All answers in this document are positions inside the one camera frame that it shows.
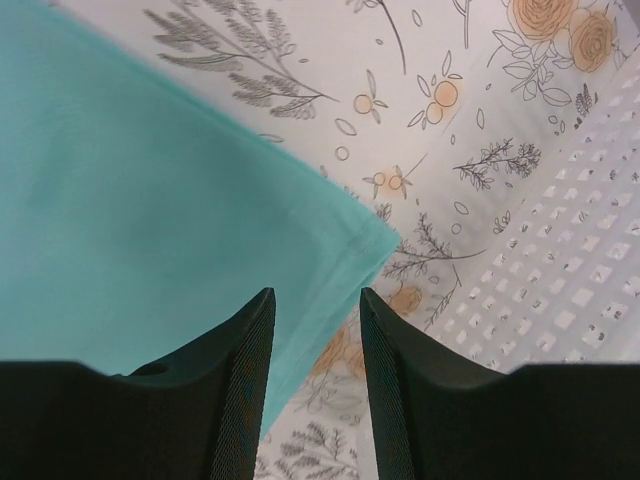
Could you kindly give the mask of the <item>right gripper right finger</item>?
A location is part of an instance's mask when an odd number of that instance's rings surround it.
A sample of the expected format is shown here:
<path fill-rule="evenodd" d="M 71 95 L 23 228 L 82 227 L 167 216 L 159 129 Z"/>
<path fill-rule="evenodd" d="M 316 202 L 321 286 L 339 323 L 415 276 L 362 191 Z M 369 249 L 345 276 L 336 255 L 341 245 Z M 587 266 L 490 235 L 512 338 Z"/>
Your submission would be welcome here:
<path fill-rule="evenodd" d="M 502 374 L 415 328 L 372 289 L 360 325 L 383 479 L 635 479 L 639 368 L 527 364 Z"/>

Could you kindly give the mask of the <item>teal green t shirt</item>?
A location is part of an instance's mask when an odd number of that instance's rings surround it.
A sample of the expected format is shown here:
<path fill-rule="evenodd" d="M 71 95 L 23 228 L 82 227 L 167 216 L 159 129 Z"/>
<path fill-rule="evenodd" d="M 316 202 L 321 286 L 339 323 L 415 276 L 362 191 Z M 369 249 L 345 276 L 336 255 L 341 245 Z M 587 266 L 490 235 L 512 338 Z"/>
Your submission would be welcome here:
<path fill-rule="evenodd" d="M 314 169 L 41 1 L 1 5 L 1 356 L 128 374 L 276 294 L 262 429 L 398 245 Z"/>

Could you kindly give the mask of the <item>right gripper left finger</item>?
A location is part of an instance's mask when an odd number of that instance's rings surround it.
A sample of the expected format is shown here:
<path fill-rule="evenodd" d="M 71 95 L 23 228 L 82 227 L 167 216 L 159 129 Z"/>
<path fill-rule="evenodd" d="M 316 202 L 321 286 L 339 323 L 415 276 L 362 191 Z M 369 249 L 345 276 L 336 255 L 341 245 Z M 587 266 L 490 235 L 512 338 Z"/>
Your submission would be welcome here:
<path fill-rule="evenodd" d="M 5 479 L 250 479 L 276 296 L 129 375 L 72 361 L 1 365 Z"/>

